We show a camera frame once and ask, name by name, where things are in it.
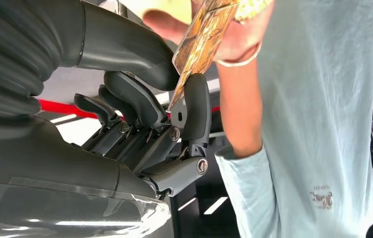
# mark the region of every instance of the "forearm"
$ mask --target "forearm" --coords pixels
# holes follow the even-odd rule
[[[224,132],[238,158],[262,148],[262,98],[256,59],[241,67],[217,64]]]

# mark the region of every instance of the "ceiling light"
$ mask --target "ceiling light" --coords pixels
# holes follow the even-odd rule
[[[204,215],[211,215],[227,199],[228,199],[228,197],[221,197],[219,200],[217,200],[217,202],[215,202],[213,205],[211,205],[211,207],[204,212]]]
[[[186,206],[188,206],[189,204],[191,204],[193,201],[197,200],[196,197],[192,198],[191,200],[189,200],[187,203],[183,204],[183,206],[179,207],[179,209],[177,209],[178,211],[182,210],[183,208],[185,208]]]
[[[88,222],[88,221],[62,221],[56,223],[61,226],[94,226],[94,227],[126,227],[139,226],[141,222]]]
[[[28,227],[19,227],[19,228],[3,228],[1,230],[3,231],[24,231],[28,229],[29,229]]]
[[[58,122],[65,121],[65,120],[70,120],[70,119],[73,119],[73,118],[76,118],[76,117],[77,117],[76,114],[71,114],[71,115],[61,117],[61,118],[53,119],[53,120],[51,120],[51,122],[52,123],[58,123]]]

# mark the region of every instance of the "joint screw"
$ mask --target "joint screw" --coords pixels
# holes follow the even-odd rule
[[[198,173],[199,174],[204,174],[205,172],[207,172],[207,169],[208,169],[208,162],[206,159],[200,159],[198,161]]]
[[[177,127],[172,127],[170,131],[170,139],[172,141],[177,141],[180,138],[180,130]]]
[[[119,128],[119,133],[125,134],[129,131],[129,126],[126,122],[122,122],[122,125]]]

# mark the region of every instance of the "robotic hand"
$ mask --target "robotic hand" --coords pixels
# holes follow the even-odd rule
[[[142,236],[166,222],[159,199],[207,170],[207,83],[200,74],[187,81],[180,130],[124,72],[170,91],[179,78],[172,56],[154,32],[83,1],[0,0],[1,237]],[[59,66],[106,71],[101,100],[74,98],[103,125],[81,148],[35,115],[33,96]],[[166,159],[179,138],[181,153]]]
[[[79,109],[95,113],[102,123],[102,128],[81,146],[84,150],[124,163],[161,200],[166,195],[175,196],[207,172],[211,110],[207,81],[202,74],[192,75],[186,84],[187,110],[194,117],[186,119],[183,131],[171,124],[151,91],[124,72],[105,73],[99,98],[80,94],[74,97]],[[126,115],[125,121],[115,109]],[[166,159],[179,139],[181,153]]]

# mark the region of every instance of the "long sleeve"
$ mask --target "long sleeve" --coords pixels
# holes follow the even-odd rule
[[[241,237],[269,237],[278,224],[278,209],[266,151],[235,159],[231,147],[216,153]]]

